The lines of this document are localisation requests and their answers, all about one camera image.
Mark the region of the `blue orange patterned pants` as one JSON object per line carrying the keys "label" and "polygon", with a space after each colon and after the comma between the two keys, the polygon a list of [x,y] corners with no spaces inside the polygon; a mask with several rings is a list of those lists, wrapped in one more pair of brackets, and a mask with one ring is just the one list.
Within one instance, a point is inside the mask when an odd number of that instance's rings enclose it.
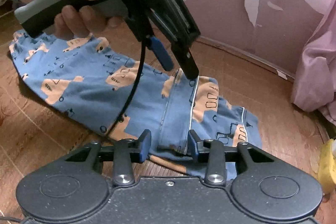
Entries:
{"label": "blue orange patterned pants", "polygon": [[103,37],[65,41],[19,30],[9,50],[24,83],[47,104],[110,139],[135,139],[150,130],[149,158],[177,172],[205,175],[206,166],[190,155],[190,130],[226,146],[262,146],[256,116],[221,97],[214,78],[189,80],[182,70],[167,75],[144,65],[125,107],[139,63],[114,52]]}

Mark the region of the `yellow object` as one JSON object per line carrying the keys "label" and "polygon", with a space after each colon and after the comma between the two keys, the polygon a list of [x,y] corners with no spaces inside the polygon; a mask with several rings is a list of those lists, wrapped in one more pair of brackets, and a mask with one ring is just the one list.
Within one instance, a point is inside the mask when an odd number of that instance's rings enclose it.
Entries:
{"label": "yellow object", "polygon": [[330,194],[335,189],[335,140],[328,140],[321,148],[318,182],[324,194]]}

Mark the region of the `pink curtain right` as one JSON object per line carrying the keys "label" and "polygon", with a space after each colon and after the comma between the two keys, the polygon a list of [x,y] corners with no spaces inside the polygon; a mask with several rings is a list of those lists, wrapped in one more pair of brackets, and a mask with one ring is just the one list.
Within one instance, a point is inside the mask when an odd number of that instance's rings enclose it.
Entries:
{"label": "pink curtain right", "polygon": [[303,47],[291,102],[306,112],[318,110],[335,124],[335,0]]}

